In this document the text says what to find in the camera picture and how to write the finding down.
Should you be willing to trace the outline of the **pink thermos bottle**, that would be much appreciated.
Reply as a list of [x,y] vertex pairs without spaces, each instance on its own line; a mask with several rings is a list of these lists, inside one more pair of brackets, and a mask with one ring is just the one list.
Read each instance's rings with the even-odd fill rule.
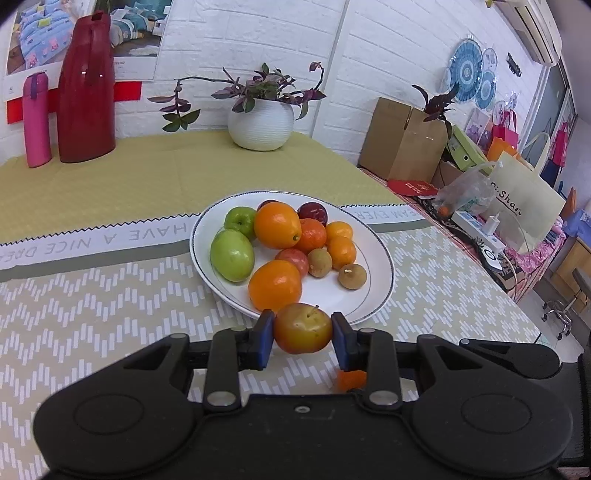
[[51,158],[48,77],[45,72],[30,75],[23,86],[23,132],[29,168],[48,163]]

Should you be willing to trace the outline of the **textured tangerine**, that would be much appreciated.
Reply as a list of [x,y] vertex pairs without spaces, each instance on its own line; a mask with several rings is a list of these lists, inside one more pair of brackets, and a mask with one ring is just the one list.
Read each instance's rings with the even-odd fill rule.
[[349,390],[359,390],[366,387],[367,373],[362,370],[342,371],[337,374],[335,381],[335,390],[339,392],[349,392]]
[[314,218],[301,219],[301,238],[294,248],[308,254],[312,250],[324,247],[326,241],[327,232],[321,222]]

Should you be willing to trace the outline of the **small smooth orange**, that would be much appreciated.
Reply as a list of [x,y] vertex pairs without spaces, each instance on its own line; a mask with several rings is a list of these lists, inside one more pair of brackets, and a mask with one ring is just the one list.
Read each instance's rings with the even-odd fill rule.
[[343,266],[356,262],[356,245],[348,237],[337,236],[329,240],[327,250],[332,258],[332,268],[341,270]]

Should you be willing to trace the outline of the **small kumquat on plate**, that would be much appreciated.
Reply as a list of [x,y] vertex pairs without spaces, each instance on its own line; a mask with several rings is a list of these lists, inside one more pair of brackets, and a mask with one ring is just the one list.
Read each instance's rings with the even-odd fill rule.
[[334,221],[325,226],[327,232],[327,242],[331,242],[335,238],[353,239],[353,228],[346,222]]

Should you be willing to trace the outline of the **green mango-shaped fruit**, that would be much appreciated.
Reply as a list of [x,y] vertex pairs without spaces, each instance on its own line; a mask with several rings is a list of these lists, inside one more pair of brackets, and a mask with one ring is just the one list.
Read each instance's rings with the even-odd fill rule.
[[240,283],[254,267],[254,251],[249,239],[236,230],[218,232],[211,243],[211,265],[225,280]]

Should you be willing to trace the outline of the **patterned beige tablecloth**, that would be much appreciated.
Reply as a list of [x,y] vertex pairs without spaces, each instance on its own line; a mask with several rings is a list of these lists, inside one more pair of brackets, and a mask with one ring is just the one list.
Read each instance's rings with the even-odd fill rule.
[[531,343],[527,315],[446,234],[307,136],[273,153],[222,132],[126,139],[79,164],[1,168],[1,475],[35,479],[32,436],[51,394],[174,332],[205,340],[249,319],[195,271],[197,214],[225,196],[280,190],[349,207],[394,260],[392,298],[369,325],[401,341],[433,333]]

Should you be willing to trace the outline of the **small red-orange fruit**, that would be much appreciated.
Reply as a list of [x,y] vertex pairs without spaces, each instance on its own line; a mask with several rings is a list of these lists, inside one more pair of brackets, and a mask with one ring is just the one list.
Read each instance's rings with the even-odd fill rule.
[[294,303],[273,320],[273,337],[280,349],[301,355],[321,351],[332,340],[332,320],[318,306]]

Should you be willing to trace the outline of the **dark red plum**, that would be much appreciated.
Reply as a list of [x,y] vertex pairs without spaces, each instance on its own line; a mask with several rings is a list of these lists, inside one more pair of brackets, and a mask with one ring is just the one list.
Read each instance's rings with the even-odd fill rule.
[[297,215],[301,219],[317,220],[322,226],[327,226],[328,224],[328,212],[325,210],[325,207],[318,202],[307,202],[302,204],[301,207],[297,209]]
[[270,204],[270,203],[276,203],[276,202],[277,202],[277,201],[276,201],[276,200],[274,200],[274,199],[267,199],[267,200],[264,200],[262,203],[260,203],[260,204],[259,204],[259,206],[257,206],[256,210],[258,210],[258,211],[259,211],[260,209],[262,209],[262,208],[263,208],[264,206],[266,206],[267,204]]

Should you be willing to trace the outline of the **purple plant by box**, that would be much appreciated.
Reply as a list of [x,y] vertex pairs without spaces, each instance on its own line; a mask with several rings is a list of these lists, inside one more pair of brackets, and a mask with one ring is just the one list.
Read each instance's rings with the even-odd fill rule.
[[451,104],[459,92],[460,84],[455,83],[449,92],[434,96],[432,98],[428,96],[427,91],[423,87],[416,84],[413,84],[412,87],[419,91],[425,100],[425,107],[423,109],[425,118],[423,122],[443,122],[446,126],[448,138],[451,138],[453,126],[447,119],[446,113],[451,109]]

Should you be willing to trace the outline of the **red envelope packet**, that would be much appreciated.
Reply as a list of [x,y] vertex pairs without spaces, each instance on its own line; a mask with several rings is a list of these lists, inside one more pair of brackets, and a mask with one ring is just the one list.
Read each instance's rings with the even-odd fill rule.
[[404,197],[435,197],[438,189],[425,181],[395,180],[387,181],[387,187],[397,195]]

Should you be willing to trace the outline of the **red pink apple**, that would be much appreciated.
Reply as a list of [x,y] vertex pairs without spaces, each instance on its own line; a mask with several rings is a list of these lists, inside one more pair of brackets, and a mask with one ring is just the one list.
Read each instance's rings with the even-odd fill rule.
[[288,248],[283,249],[276,254],[274,257],[276,260],[284,260],[290,262],[297,268],[298,272],[301,275],[301,278],[304,278],[308,275],[308,270],[310,269],[310,263],[308,263],[308,255],[301,252],[296,248]]

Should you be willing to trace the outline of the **clear plastic bag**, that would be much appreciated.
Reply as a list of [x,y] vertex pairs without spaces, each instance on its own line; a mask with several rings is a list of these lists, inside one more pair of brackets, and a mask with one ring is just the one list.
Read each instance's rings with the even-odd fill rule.
[[437,215],[450,219],[458,210],[473,215],[485,212],[496,196],[493,175],[503,169],[502,162],[485,162],[468,169],[438,192],[434,200]]

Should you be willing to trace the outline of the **large orange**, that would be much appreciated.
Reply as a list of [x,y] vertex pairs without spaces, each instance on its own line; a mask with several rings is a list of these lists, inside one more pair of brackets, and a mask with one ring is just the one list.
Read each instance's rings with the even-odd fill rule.
[[301,299],[300,271],[286,260],[273,260],[261,266],[249,280],[249,299],[256,310],[279,312]]
[[293,207],[283,202],[263,205],[254,218],[254,234],[263,246],[283,250],[301,239],[301,220]]

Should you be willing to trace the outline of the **white air conditioner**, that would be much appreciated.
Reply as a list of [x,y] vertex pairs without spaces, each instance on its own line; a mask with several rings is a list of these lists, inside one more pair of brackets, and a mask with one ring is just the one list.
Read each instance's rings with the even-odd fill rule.
[[556,66],[562,54],[562,37],[545,0],[496,1],[531,58],[545,66]]

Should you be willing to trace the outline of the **white oval plate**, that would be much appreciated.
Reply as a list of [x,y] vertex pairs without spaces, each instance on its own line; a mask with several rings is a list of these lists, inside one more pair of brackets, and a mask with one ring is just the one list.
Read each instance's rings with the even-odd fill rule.
[[189,252],[204,284],[251,318],[294,301],[359,324],[386,306],[397,279],[388,248],[355,209],[290,192],[247,191],[211,204]]

